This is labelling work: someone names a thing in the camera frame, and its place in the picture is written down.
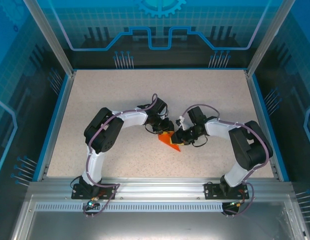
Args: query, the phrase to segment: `ventilation slot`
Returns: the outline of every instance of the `ventilation slot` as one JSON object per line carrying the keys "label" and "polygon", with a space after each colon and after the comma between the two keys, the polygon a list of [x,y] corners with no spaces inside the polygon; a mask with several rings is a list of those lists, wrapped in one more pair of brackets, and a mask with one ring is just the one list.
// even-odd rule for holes
{"label": "ventilation slot", "polygon": [[[98,212],[103,206],[96,207],[90,212]],[[82,202],[41,202],[36,204],[37,212],[81,212],[86,203]],[[219,202],[111,202],[105,212],[222,212]]]}

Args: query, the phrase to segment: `glass panel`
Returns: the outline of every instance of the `glass panel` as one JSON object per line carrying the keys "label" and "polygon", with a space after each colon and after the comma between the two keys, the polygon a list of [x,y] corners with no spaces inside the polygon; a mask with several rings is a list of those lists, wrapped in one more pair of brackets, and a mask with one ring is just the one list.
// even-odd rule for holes
{"label": "glass panel", "polygon": [[91,222],[79,212],[36,212],[27,239],[294,240],[284,212],[278,203],[254,203],[247,213],[235,219],[220,212],[141,210],[103,212]]}
{"label": "glass panel", "polygon": [[[288,176],[303,193],[310,189],[310,0],[295,2],[256,77]],[[310,205],[310,197],[301,201]]]}
{"label": "glass panel", "polygon": [[0,1],[0,239],[14,227],[64,77],[23,1]]}
{"label": "glass panel", "polygon": [[73,67],[246,68],[281,0],[40,0]]}

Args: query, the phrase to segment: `speckled tabletop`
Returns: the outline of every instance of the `speckled tabletop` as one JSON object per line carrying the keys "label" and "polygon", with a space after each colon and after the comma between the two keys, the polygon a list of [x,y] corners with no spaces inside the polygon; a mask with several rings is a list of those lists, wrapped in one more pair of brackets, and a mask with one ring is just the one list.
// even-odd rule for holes
{"label": "speckled tabletop", "polygon": [[[84,171],[84,130],[102,107],[113,111],[151,103],[157,93],[173,122],[193,104],[217,108],[221,119],[257,120],[243,70],[78,70],[62,120],[47,176],[74,177]],[[215,113],[202,107],[209,117]],[[181,146],[178,152],[144,126],[123,129],[107,152],[104,177],[221,177],[235,163],[230,141],[209,137],[205,146]],[[270,165],[253,177],[273,177]]]}

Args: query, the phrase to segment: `robotic arm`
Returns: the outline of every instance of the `robotic arm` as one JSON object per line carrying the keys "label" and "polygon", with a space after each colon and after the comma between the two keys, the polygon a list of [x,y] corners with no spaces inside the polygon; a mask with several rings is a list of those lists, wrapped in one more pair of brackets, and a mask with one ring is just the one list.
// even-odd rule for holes
{"label": "robotic arm", "polygon": [[[79,185],[88,194],[82,194],[78,197],[77,193],[77,196],[73,197],[73,194],[72,198],[92,198],[92,196],[99,194],[100,187],[95,186],[94,183],[100,184],[105,153],[112,148],[121,129],[149,124],[155,134],[174,131],[174,125],[168,118],[167,104],[159,98],[156,99],[152,104],[137,106],[136,111],[121,113],[110,111],[104,107],[98,112],[84,132],[85,142],[88,146],[93,139],[91,148],[87,147],[90,160],[87,161],[86,170],[79,178]],[[230,140],[237,162],[228,173],[221,177],[218,187],[214,186],[211,191],[214,199],[216,196],[228,199],[233,196],[233,193],[237,196],[242,181],[246,180],[256,168],[265,163],[266,155],[269,157],[273,155],[273,150],[262,130],[255,121],[240,126],[240,124],[222,121],[215,116],[207,118],[198,106],[190,109],[187,113],[193,126],[185,127],[180,121],[181,118],[177,120],[176,123],[180,128],[171,135],[170,144],[194,144],[200,136],[217,136]],[[100,131],[101,125],[105,123],[108,124]],[[263,144],[251,132],[257,134]]]}
{"label": "robotic arm", "polygon": [[[260,141],[246,128],[218,119],[215,116],[207,118],[199,106],[188,111],[192,127],[185,129],[180,120],[176,123],[180,128],[171,136],[172,144],[193,144],[200,136],[217,136],[230,140],[236,157],[236,163],[232,169],[221,177],[219,190],[227,195],[247,179],[255,170],[266,161],[266,152]],[[264,136],[262,130],[255,121],[244,124],[254,131],[267,147],[269,157],[273,150]]]}
{"label": "robotic arm", "polygon": [[[87,126],[84,136],[86,138],[87,154],[90,156],[87,162],[90,179],[86,170],[79,178],[80,187],[84,188],[84,192],[88,193],[84,198],[91,198],[99,193],[100,188],[95,186],[94,183],[101,182],[101,170],[105,153],[113,147],[122,129],[135,125],[151,125],[155,134],[174,131],[174,125],[167,117],[167,104],[157,97],[154,105],[150,108],[151,105],[153,104],[139,105],[135,108],[136,111],[125,111],[116,117],[114,117],[114,115],[121,112],[111,111],[104,107]],[[100,130],[101,125],[106,123],[111,117],[114,118],[93,139],[91,151],[88,147],[89,142]]]}

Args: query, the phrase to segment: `orange block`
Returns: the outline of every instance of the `orange block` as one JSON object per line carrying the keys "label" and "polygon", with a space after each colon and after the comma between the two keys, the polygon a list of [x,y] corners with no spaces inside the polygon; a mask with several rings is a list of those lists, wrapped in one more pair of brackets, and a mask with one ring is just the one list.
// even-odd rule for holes
{"label": "orange block", "polygon": [[167,144],[168,146],[172,147],[173,149],[180,152],[179,146],[175,144],[171,144],[170,137],[174,134],[173,131],[163,132],[162,134],[158,134],[158,139],[163,143]]}

